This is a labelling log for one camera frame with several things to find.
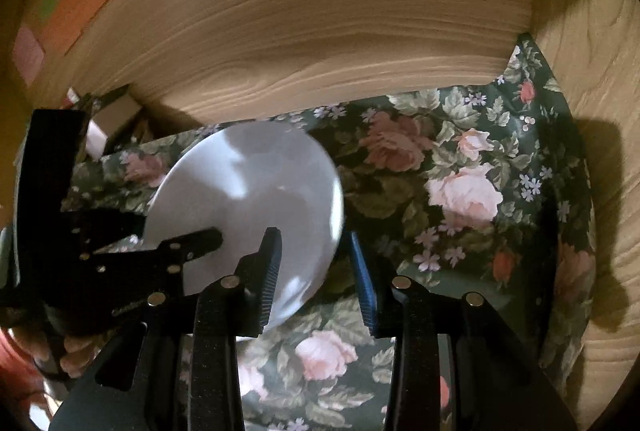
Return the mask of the orange left sleeve forearm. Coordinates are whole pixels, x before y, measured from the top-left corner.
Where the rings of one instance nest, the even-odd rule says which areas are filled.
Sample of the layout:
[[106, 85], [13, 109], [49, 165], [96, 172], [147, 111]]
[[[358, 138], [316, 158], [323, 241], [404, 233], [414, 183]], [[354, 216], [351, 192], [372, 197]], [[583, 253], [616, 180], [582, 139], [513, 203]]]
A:
[[32, 358], [1, 330], [1, 429], [39, 430], [32, 415], [49, 423], [43, 377]]

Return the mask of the person left hand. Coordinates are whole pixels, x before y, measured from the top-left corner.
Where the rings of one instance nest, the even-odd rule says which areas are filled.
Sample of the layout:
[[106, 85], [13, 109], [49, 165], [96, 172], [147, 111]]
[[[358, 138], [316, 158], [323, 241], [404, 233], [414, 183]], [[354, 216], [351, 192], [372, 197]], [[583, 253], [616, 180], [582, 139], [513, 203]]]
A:
[[[35, 361], [44, 363], [52, 357], [51, 347], [42, 331], [13, 327], [9, 329], [9, 336], [23, 352]], [[64, 353], [58, 360], [61, 369], [71, 378], [79, 378], [98, 356], [105, 343], [104, 336], [65, 337], [63, 339]]]

